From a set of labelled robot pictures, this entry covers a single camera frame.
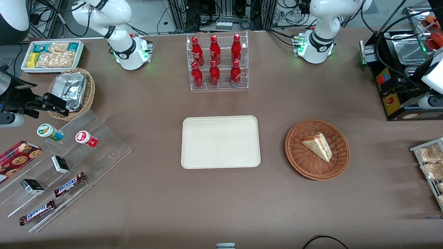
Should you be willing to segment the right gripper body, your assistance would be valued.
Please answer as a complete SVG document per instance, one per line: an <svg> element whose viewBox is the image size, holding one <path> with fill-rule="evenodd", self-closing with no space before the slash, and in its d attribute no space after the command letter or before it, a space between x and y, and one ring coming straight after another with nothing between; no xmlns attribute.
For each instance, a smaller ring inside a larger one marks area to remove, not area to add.
<svg viewBox="0 0 443 249"><path fill-rule="evenodd" d="M34 83L24 81L10 73L1 70L1 112L25 109L29 102L35 99L31 88Z"/></svg>

